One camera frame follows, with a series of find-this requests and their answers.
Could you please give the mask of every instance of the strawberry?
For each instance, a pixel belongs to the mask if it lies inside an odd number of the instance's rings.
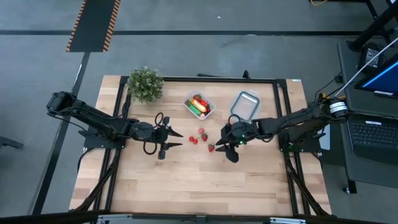
[[[208,146],[209,152],[213,152],[214,151],[214,145],[213,144],[209,144]]]
[[[202,134],[200,137],[201,137],[201,139],[202,139],[203,141],[207,141],[207,139],[208,139],[208,136],[207,136],[206,133]]]

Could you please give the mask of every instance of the concrete floor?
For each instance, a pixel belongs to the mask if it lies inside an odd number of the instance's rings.
[[[374,1],[381,13],[384,1]],[[0,3],[0,29],[71,29],[80,0]],[[365,4],[307,0],[122,1],[116,30],[363,30],[373,21]],[[37,191],[59,122],[46,115],[55,91],[71,90],[83,54],[66,53],[69,36],[0,35],[0,135],[25,143],[0,151],[0,217],[25,215]],[[164,75],[208,73],[240,77],[297,78],[307,101],[339,73],[338,37],[114,36],[109,52],[90,55],[79,99],[96,102],[103,75],[127,75],[148,65]],[[325,91],[332,91],[336,84]],[[68,210],[83,138],[70,126],[44,206]],[[345,171],[324,166],[335,215],[398,223],[398,190],[358,183],[357,195],[341,191]]]

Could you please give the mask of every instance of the wooden table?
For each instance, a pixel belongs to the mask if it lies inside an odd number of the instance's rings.
[[[120,76],[106,75],[99,91],[96,108],[112,114]],[[307,106],[300,80],[287,80],[292,111]],[[217,107],[206,120],[200,121],[183,105],[182,100],[193,89],[201,90]],[[170,125],[184,138],[169,137],[168,142],[184,145],[167,151],[163,161],[146,155],[142,143],[128,140],[122,150],[112,212],[174,213],[209,215],[280,215],[291,216],[287,177],[277,138],[270,143],[250,141],[238,148],[239,162],[233,164],[222,152],[208,152],[207,144],[217,142],[220,129],[229,116],[234,96],[242,90],[258,93],[262,103],[258,118],[277,117],[272,85],[264,83],[165,82],[164,96],[155,103],[132,102],[129,117],[154,123],[158,112],[170,116]],[[282,90],[282,110],[285,110]],[[197,136],[203,127],[208,142],[193,145],[189,136]],[[70,208],[79,206],[98,181],[104,149],[88,153],[82,160]],[[319,161],[301,153],[305,183],[324,210],[330,205]],[[103,190],[101,206],[107,193]],[[303,213],[299,189],[299,210]]]

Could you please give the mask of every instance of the potted plant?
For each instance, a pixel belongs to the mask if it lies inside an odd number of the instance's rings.
[[[140,102],[153,102],[162,97],[163,78],[157,70],[147,66],[135,68],[128,81],[129,93]]]

